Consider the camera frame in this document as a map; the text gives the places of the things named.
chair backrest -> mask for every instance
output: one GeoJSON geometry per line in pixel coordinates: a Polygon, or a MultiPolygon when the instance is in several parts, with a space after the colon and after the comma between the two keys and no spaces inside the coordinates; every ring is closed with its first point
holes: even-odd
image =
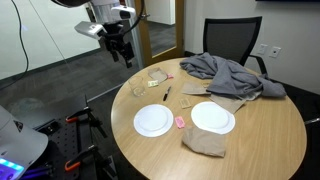
{"type": "Polygon", "coordinates": [[[260,30],[262,17],[205,19],[203,51],[244,66],[260,30]]]}

gray cloth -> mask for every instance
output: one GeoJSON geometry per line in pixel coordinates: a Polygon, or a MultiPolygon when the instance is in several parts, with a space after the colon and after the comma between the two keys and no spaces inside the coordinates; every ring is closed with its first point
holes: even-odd
{"type": "Polygon", "coordinates": [[[201,79],[213,78],[207,88],[207,91],[211,93],[246,96],[262,91],[262,96],[286,96],[282,84],[265,79],[266,75],[255,76],[247,72],[239,63],[211,56],[209,53],[187,58],[180,62],[180,66],[192,76],[201,79]]]}

black cable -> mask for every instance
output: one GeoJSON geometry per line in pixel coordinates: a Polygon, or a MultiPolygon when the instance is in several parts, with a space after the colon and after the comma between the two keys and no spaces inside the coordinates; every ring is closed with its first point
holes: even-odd
{"type": "Polygon", "coordinates": [[[23,49],[23,52],[24,52],[24,55],[26,56],[26,61],[27,61],[27,66],[26,66],[26,69],[25,71],[23,72],[23,74],[18,78],[16,79],[15,81],[13,81],[12,83],[4,86],[4,87],[1,87],[0,88],[0,91],[2,91],[3,89],[13,85],[14,83],[16,83],[17,81],[19,81],[20,79],[22,79],[28,72],[28,69],[29,69],[29,58],[28,58],[28,55],[27,55],[27,52],[24,48],[24,44],[23,44],[23,41],[22,41],[22,35],[21,35],[21,29],[22,29],[22,23],[21,23],[21,18],[20,18],[20,14],[19,14],[19,10],[17,8],[17,5],[16,3],[14,3],[13,0],[11,0],[12,4],[14,5],[15,9],[16,9],[16,12],[17,12],[17,15],[18,15],[18,19],[19,19],[19,37],[20,37],[20,43],[21,43],[21,46],[22,46],[22,49],[23,49]]]}
{"type": "Polygon", "coordinates": [[[143,13],[144,7],[145,7],[144,0],[141,0],[141,10],[140,10],[138,19],[136,20],[136,22],[134,22],[134,24],[126,32],[122,33],[123,36],[125,34],[127,34],[128,32],[130,32],[133,28],[135,28],[138,25],[138,23],[140,22],[140,20],[142,18],[142,13],[143,13]]]}

small knife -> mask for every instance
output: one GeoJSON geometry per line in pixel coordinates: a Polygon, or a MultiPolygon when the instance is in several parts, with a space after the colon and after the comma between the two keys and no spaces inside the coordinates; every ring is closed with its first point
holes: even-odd
{"type": "Polygon", "coordinates": [[[163,101],[166,101],[167,100],[167,97],[168,97],[168,94],[170,92],[170,89],[171,89],[171,86],[169,86],[168,90],[166,91],[166,94],[164,94],[163,96],[163,101]]]}

electrical outlet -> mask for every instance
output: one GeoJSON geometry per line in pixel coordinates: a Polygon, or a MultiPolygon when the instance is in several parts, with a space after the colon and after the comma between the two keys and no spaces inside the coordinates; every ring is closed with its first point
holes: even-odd
{"type": "Polygon", "coordinates": [[[269,56],[270,56],[270,57],[273,57],[273,58],[277,58],[280,50],[281,50],[280,47],[275,47],[275,46],[273,46],[272,49],[271,49],[271,51],[270,51],[269,56]]]}
{"type": "Polygon", "coordinates": [[[260,44],[257,53],[258,54],[264,54],[266,52],[268,45],[266,44],[260,44]]]}

